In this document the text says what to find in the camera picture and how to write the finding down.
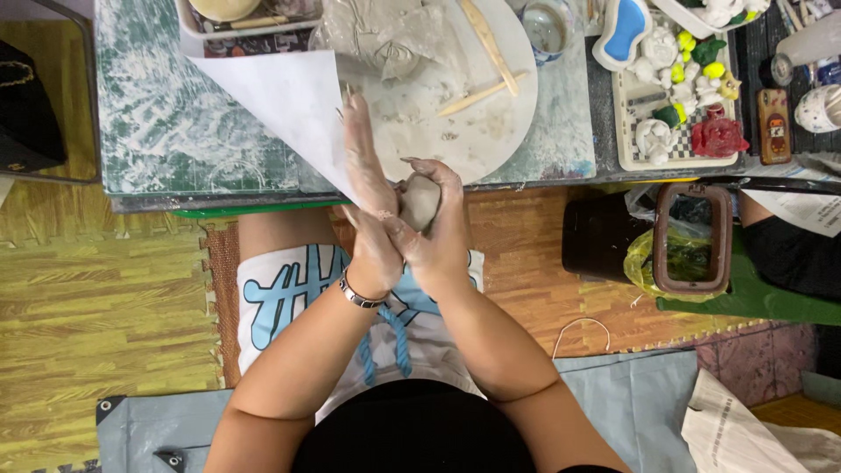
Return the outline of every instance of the silver bracelet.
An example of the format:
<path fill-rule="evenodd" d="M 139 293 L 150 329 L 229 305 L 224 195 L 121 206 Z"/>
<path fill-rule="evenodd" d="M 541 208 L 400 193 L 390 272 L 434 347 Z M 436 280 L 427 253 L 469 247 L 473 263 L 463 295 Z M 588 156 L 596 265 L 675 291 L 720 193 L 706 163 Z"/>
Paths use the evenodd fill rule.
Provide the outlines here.
<path fill-rule="evenodd" d="M 350 268 L 350 266 L 345 267 L 345 269 L 341 272 L 341 277 L 339 278 L 339 289 L 341 289 L 341 292 L 345 294 L 345 297 L 350 302 L 362 307 L 363 309 L 373 309 L 374 307 L 380 307 L 385 301 L 384 298 L 380 300 L 365 299 L 364 297 L 357 294 L 355 290 L 351 289 L 351 286 L 347 283 L 348 268 Z"/>

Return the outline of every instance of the person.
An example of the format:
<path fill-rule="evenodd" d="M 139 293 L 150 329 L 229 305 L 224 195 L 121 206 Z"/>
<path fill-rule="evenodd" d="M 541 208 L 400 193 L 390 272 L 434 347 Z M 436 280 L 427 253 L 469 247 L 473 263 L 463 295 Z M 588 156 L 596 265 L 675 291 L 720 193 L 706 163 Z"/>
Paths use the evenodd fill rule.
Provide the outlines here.
<path fill-rule="evenodd" d="M 841 302 L 841 235 L 829 237 L 794 226 L 738 193 L 745 252 L 771 284 Z"/>
<path fill-rule="evenodd" d="M 205 471 L 628 473 L 482 294 L 458 175 L 410 164 L 442 190 L 428 234 L 344 206 L 352 259 L 322 209 L 240 218 L 243 376 Z"/>

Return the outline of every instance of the ceramic cup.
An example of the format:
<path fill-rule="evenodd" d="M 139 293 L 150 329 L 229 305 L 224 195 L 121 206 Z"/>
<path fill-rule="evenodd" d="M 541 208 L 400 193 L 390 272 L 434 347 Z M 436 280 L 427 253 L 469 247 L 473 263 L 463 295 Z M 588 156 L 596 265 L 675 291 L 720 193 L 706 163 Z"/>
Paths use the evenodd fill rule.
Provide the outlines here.
<path fill-rule="evenodd" d="M 809 91 L 794 112 L 794 120 L 803 128 L 812 133 L 826 133 L 841 129 L 841 102 L 828 108 L 833 95 L 837 95 L 841 85 L 825 85 Z"/>
<path fill-rule="evenodd" d="M 575 16 L 564 0 L 528 0 L 517 18 L 532 43 L 538 67 L 558 59 L 572 43 Z"/>

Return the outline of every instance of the table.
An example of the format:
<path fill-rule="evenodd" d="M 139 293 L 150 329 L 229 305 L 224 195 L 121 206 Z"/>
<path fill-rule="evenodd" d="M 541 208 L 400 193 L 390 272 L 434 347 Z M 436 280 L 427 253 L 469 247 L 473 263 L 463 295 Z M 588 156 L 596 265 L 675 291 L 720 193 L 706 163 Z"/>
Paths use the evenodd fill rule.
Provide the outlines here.
<path fill-rule="evenodd" d="M 158 23 L 155 24 L 154 22 L 150 23 L 148 21 L 145 23 L 130 22 L 130 24 L 125 25 L 119 24 L 119 22 L 115 23 L 114 19 L 109 17 L 109 15 L 113 17 L 118 13 L 126 15 L 127 12 L 125 11 L 125 8 L 133 8 L 140 16 L 144 18 L 154 18 L 155 22 Z M 758 141 L 756 140 L 755 130 L 753 130 L 753 123 L 755 119 L 752 121 L 752 118 L 755 117 L 755 104 L 753 104 L 749 98 L 753 97 L 755 90 L 759 88 L 759 86 L 756 85 L 758 84 L 758 78 L 754 77 L 756 75 L 755 65 L 761 60 L 761 56 L 763 56 L 763 54 L 756 53 L 755 51 L 746 53 L 745 51 L 751 51 L 746 45 L 759 43 L 760 37 L 767 40 L 770 35 L 777 35 L 775 31 L 782 29 L 779 14 L 777 13 L 774 15 L 774 13 L 774 9 L 771 9 L 763 18 L 754 24 L 737 29 L 736 34 L 733 32 L 730 34 L 731 56 L 734 58 L 734 61 L 737 62 L 737 65 L 735 65 L 734 68 L 739 70 L 739 76 L 746 78 L 747 80 L 745 80 L 745 82 L 746 84 L 749 84 L 747 87 L 743 87 L 743 97 L 747 98 L 740 101 L 741 103 L 738 104 L 737 109 L 741 110 L 744 116 L 746 135 L 748 135 L 748 139 L 752 141 L 754 146 L 752 150 L 756 149 Z M 141 42 L 156 41 L 156 39 L 150 39 L 148 37 L 154 28 L 158 28 L 158 32 L 160 32 L 160 30 L 168 30 L 168 34 L 172 36 L 174 35 L 172 32 L 173 29 L 177 29 L 177 25 L 173 23 L 176 21 L 172 16 L 173 14 L 174 8 L 172 7 L 172 0 L 150 0 L 142 5 L 140 3 L 118 2 L 117 0 L 102 0 L 100 2 L 98 9 L 98 83 L 100 89 L 100 114 L 103 113 L 103 92 L 108 94 L 109 88 L 118 87 L 120 83 L 131 83 L 133 80 L 132 77 L 127 77 L 131 75 L 132 71 L 126 71 L 125 69 L 117 71 L 119 74 L 122 74 L 118 77 L 119 81 L 115 82 L 110 80 L 114 78 L 114 62 L 118 60 L 118 57 L 116 56 L 119 54 L 119 51 L 115 50 L 113 47 L 104 46 L 108 43 L 108 41 L 102 41 L 101 39 L 103 37 L 108 38 L 112 45 L 118 44 L 123 40 Z M 122 39 L 119 35 L 126 35 L 126 37 Z M 590 50 L 592 45 L 595 43 L 595 39 L 595 37 L 589 37 L 582 45 L 582 52 L 586 54 L 585 86 L 590 100 L 589 107 L 584 108 L 584 111 L 587 113 L 583 114 L 583 112 L 580 111 L 582 114 L 577 115 L 579 117 L 588 115 L 587 118 L 590 121 L 592 136 L 590 137 L 586 135 L 586 133 L 582 134 L 577 132 L 571 134 L 574 136 L 575 140 L 577 140 L 573 145 L 569 144 L 569 140 L 563 141 L 564 145 L 568 146 L 566 149 L 573 150 L 574 153 L 594 153 L 595 169 L 586 169 L 586 166 L 581 166 L 579 168 L 576 168 L 575 165 L 570 166 L 569 156 L 566 156 L 569 153 L 561 152 L 556 153 L 558 155 L 557 158 L 553 158 L 557 159 L 556 162 L 545 162 L 545 166 L 542 168 L 528 166 L 524 171 L 524 166 L 521 164 L 527 161 L 527 159 L 522 162 L 522 156 L 527 157 L 529 151 L 531 151 L 529 150 L 529 146 L 525 146 L 525 154 L 518 151 L 518 153 L 516 153 L 500 170 L 488 178 L 483 179 L 483 181 L 468 186 L 468 189 L 523 189 L 539 186 L 703 177 L 738 174 L 744 169 L 743 159 L 740 159 L 729 167 L 634 173 L 624 171 L 619 166 L 616 151 L 616 126 L 614 123 L 612 103 L 611 74 L 602 68 L 590 54 Z M 150 58 L 149 56 L 139 56 L 133 59 L 138 61 L 140 64 L 138 70 L 136 71 L 137 74 L 149 74 L 150 72 L 143 71 L 142 67 L 154 66 L 151 61 L 154 58 Z M 179 80 L 188 82 L 192 80 L 191 77 L 184 76 L 187 73 L 184 69 L 179 69 L 178 64 L 171 64 L 171 66 L 173 69 L 177 70 L 178 74 L 181 74 L 181 76 L 177 77 Z M 584 81 L 582 79 L 583 74 L 579 77 L 568 78 L 567 81 L 569 83 L 580 83 L 583 90 Z M 194 87 L 206 86 L 196 82 Z M 218 91 L 208 90 L 207 92 L 215 93 Z M 575 109 L 575 107 L 567 107 L 566 109 Z M 111 107 L 107 113 L 108 117 L 102 121 L 111 120 L 113 123 L 115 111 L 119 112 L 118 109 L 115 110 L 114 107 Z M 127 122 L 127 126 L 130 126 L 131 120 L 160 120 L 155 113 L 156 110 L 153 104 L 145 109 L 144 114 L 137 114 L 135 111 L 130 110 L 130 113 L 127 112 L 127 116 L 124 118 Z M 253 123 L 255 119 L 253 119 L 253 117 L 247 112 L 244 114 L 234 114 L 229 118 L 229 120 L 240 122 L 241 124 L 244 123 L 249 126 L 258 125 Z M 819 136 L 817 139 L 812 138 L 812 140 L 809 141 L 805 136 L 798 137 L 805 134 L 804 131 L 801 130 L 797 133 L 799 133 L 799 135 L 796 135 L 795 151 L 800 151 L 801 149 L 805 151 L 822 149 L 819 148 L 819 146 L 832 149 L 832 146 L 835 143 L 835 141 L 833 141 L 835 139 L 834 136 Z M 323 178 L 318 176 L 317 173 L 308 170 L 308 165 L 306 165 L 303 160 L 297 157 L 297 155 L 291 152 L 288 148 L 284 148 L 285 145 L 281 141 L 279 144 L 275 145 L 273 142 L 279 140 L 274 138 L 274 141 L 272 141 L 271 136 L 261 136 L 258 137 L 258 140 L 264 145 L 264 149 L 268 150 L 267 152 L 277 153 L 283 157 L 283 159 L 277 160 L 278 167 L 270 170 L 271 172 L 274 172 L 274 174 L 270 174 L 268 177 L 268 180 L 273 180 L 273 185 L 276 186 L 273 188 L 275 191 L 273 194 L 256 194 L 254 192 L 247 191 L 247 189 L 240 191 L 234 190 L 232 191 L 232 194 L 202 192 L 202 189 L 196 189 L 196 191 L 191 194 L 175 195 L 168 194 L 166 186 L 162 186 L 162 191 L 159 194 L 137 196 L 131 195 L 130 192 L 121 193 L 121 189 L 107 189 L 112 197 L 113 209 L 118 213 L 133 213 L 153 210 L 206 209 L 235 205 L 322 202 L 341 198 L 341 196 L 336 193 L 329 184 L 324 182 Z M 229 143 L 225 142 L 221 143 L 221 145 L 228 146 Z M 128 153 L 128 156 L 120 156 L 119 159 L 115 161 L 113 159 L 113 156 L 116 156 L 114 153 L 126 154 L 124 150 L 115 149 L 113 146 L 109 147 L 106 138 L 103 137 L 103 160 L 106 163 L 108 163 L 108 160 L 111 159 L 111 164 L 114 164 L 115 162 L 120 164 L 120 160 L 122 160 L 122 162 L 127 162 L 132 158 L 130 153 Z M 299 174 L 299 176 L 303 176 L 299 180 L 299 183 L 288 185 L 288 183 L 283 181 L 283 175 L 285 175 L 284 173 L 289 170 L 294 170 Z M 182 169 L 179 172 L 189 173 L 189 169 Z M 243 177 L 244 180 L 247 180 L 248 178 L 254 179 L 253 176 Z"/>

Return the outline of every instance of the wooden pattern floor mat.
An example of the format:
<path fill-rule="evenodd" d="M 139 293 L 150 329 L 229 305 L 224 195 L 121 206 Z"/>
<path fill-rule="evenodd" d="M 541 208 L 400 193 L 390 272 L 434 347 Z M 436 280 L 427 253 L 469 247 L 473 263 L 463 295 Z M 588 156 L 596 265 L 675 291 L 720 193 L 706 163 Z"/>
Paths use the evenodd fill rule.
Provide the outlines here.
<path fill-rule="evenodd" d="M 468 194 L 474 246 L 484 252 L 485 294 L 506 309 L 551 353 L 562 327 L 581 317 L 604 323 L 611 332 L 611 351 L 666 348 L 714 333 L 761 323 L 735 316 L 661 312 L 654 299 L 631 284 L 582 283 L 561 265 L 566 188 L 503 190 Z M 347 223 L 334 225 L 344 247 L 352 245 Z M 236 324 L 239 321 L 235 263 L 237 230 L 209 229 L 208 268 L 213 271 L 215 309 L 220 318 L 226 385 L 239 379 Z M 220 304 L 221 300 L 229 303 Z M 233 327 L 233 334 L 225 333 Z M 563 335 L 558 356 L 605 352 L 604 330 L 592 322 L 573 325 Z"/>
<path fill-rule="evenodd" d="M 198 237 L 0 247 L 0 471 L 96 459 L 99 398 L 219 387 Z"/>

